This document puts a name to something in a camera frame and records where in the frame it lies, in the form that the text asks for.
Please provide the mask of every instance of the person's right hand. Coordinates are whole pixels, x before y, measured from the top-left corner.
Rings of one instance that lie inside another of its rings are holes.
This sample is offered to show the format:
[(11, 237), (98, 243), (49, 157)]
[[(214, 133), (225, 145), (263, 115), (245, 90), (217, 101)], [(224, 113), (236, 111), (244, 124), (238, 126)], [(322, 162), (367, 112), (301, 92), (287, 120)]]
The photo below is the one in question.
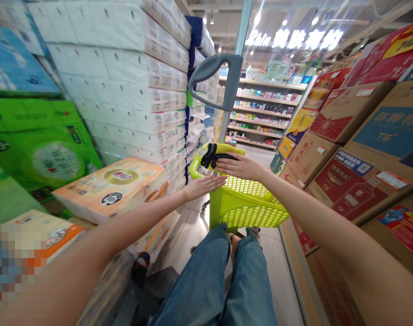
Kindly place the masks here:
[(238, 161), (230, 158), (219, 158), (215, 170), (240, 179), (258, 182), (261, 181), (262, 175), (267, 172), (265, 168), (245, 156), (234, 152), (228, 152), (227, 154), (235, 157)]

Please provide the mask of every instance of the hand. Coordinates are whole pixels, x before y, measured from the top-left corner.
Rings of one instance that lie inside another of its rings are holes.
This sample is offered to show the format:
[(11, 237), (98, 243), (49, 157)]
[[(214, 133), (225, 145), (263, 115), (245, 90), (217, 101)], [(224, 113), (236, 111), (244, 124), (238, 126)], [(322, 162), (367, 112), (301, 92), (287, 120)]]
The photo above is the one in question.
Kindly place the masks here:
[(237, 153), (228, 152), (227, 154), (235, 157), (238, 161), (230, 158), (219, 158), (215, 170), (240, 179), (261, 182), (262, 175), (267, 172), (265, 168), (255, 161)]
[(200, 177), (191, 181), (181, 191), (186, 201), (192, 201), (224, 186), (224, 184), (226, 184), (226, 178), (228, 178), (228, 176), (215, 176), (213, 174), (207, 177)]

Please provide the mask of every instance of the person's left hand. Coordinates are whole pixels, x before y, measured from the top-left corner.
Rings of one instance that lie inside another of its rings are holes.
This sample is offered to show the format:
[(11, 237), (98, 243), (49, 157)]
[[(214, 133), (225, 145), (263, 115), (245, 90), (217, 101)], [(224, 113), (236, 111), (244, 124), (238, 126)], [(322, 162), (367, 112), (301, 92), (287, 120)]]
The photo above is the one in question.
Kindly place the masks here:
[(200, 196), (206, 195), (218, 187), (224, 186), (224, 184), (226, 184), (227, 177), (228, 176), (215, 175), (200, 177), (192, 180), (181, 190), (181, 192), (184, 194), (186, 201), (192, 201)]

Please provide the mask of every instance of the green tissue package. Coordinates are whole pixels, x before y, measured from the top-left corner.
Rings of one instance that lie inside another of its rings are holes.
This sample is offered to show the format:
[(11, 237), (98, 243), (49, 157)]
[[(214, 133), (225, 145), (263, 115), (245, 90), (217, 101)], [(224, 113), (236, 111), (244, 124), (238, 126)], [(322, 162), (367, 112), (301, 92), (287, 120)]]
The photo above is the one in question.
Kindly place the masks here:
[(0, 98), (0, 167), (44, 202), (102, 163), (72, 102)]
[(0, 168), (0, 223), (5, 223), (32, 209), (47, 212), (8, 173)]

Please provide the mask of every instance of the paper tissue brand logo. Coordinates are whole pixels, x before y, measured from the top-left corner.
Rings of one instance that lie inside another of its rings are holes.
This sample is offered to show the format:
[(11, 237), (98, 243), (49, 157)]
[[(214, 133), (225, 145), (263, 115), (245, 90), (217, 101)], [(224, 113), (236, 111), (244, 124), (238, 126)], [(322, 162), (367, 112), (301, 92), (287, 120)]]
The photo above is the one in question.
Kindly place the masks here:
[(110, 170), (104, 176), (104, 178), (116, 185), (126, 185), (136, 181), (139, 176), (136, 172), (125, 169)]

